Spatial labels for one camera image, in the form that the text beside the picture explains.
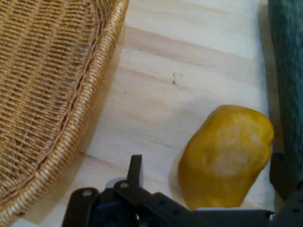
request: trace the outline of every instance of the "yellow fruit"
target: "yellow fruit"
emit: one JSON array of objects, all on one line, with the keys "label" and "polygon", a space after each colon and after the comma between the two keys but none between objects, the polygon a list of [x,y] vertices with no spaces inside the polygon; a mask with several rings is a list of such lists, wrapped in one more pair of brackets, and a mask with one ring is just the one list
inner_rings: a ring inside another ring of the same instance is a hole
[{"label": "yellow fruit", "polygon": [[188,142],[178,179],[190,209],[240,206],[271,154],[274,129],[242,106],[215,109]]}]

